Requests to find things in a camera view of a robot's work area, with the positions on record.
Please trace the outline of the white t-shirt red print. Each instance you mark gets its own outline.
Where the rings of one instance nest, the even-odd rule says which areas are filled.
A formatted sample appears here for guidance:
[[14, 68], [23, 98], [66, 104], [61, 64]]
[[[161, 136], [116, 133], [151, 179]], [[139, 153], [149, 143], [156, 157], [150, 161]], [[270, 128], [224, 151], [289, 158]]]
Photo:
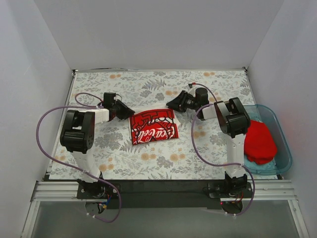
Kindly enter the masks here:
[[172, 109], [152, 109], [129, 118], [133, 145], [179, 138], [178, 120]]

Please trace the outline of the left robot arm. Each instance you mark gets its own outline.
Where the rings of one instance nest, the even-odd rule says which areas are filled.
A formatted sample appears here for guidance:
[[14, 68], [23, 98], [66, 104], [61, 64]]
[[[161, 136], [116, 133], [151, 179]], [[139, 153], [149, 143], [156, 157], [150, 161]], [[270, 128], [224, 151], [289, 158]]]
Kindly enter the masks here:
[[94, 198], [105, 194], [105, 185], [100, 183], [99, 170], [91, 148], [95, 139], [95, 125], [110, 122], [114, 118], [125, 120], [135, 111], [125, 105], [116, 93], [104, 93], [96, 106], [85, 106], [83, 111], [68, 110], [60, 134], [60, 143], [74, 157], [77, 167], [83, 171], [80, 180], [90, 182], [88, 192]]

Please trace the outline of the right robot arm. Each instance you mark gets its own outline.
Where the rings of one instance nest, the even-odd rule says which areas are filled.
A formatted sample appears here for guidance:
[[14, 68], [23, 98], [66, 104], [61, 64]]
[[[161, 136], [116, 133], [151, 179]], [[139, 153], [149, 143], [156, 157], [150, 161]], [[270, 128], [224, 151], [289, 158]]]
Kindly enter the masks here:
[[[188, 109], [194, 110], [191, 125], [191, 141], [198, 158], [204, 163], [213, 167], [225, 168], [224, 191], [230, 197], [235, 197], [247, 187], [247, 175], [252, 176], [251, 172], [244, 165], [244, 142], [246, 134], [251, 125], [251, 120], [239, 98], [231, 98], [228, 101], [209, 102], [208, 94], [213, 97], [214, 93], [203, 84], [198, 84], [194, 94], [187, 91], [181, 93], [166, 103], [169, 109], [179, 113], [186, 112]], [[213, 164], [205, 160], [198, 152], [194, 140], [195, 120], [217, 119], [219, 127], [226, 139], [227, 163]]]

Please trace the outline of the teal plastic bin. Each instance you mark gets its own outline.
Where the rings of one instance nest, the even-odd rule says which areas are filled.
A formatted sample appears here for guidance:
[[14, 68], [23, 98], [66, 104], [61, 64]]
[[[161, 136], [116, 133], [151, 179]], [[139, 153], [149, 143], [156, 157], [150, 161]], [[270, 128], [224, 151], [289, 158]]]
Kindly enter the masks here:
[[257, 165], [248, 159], [244, 159], [245, 166], [252, 174], [259, 176], [276, 176], [289, 171], [293, 164], [293, 158], [274, 111], [260, 104], [245, 105], [244, 107], [251, 120], [263, 122], [268, 127], [277, 147], [277, 154], [271, 162]]

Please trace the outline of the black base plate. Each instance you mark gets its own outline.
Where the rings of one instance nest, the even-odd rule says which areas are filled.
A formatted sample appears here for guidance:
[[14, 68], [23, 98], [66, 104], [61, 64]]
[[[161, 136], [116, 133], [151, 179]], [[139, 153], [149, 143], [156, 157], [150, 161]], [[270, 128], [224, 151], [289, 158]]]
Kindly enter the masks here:
[[250, 183], [236, 187], [221, 180], [111, 180], [86, 182], [77, 179], [77, 199], [92, 201], [107, 209], [206, 208], [221, 209], [221, 200], [241, 209], [251, 198]]

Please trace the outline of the aluminium frame rail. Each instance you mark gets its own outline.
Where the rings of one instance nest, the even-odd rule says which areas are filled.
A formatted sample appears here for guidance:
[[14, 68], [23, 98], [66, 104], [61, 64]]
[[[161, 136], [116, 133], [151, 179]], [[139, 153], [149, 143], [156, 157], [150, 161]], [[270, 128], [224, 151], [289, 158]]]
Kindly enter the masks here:
[[[254, 201], [286, 200], [295, 222], [299, 237], [308, 238], [309, 233], [305, 225], [298, 198], [290, 180], [260, 179], [255, 181]], [[42, 201], [66, 201], [66, 202], [96, 202], [100, 198], [78, 198], [82, 194], [79, 184], [75, 181], [38, 181], [31, 198], [31, 204], [27, 218], [22, 229], [21, 237], [30, 238], [33, 232], [39, 206]]]

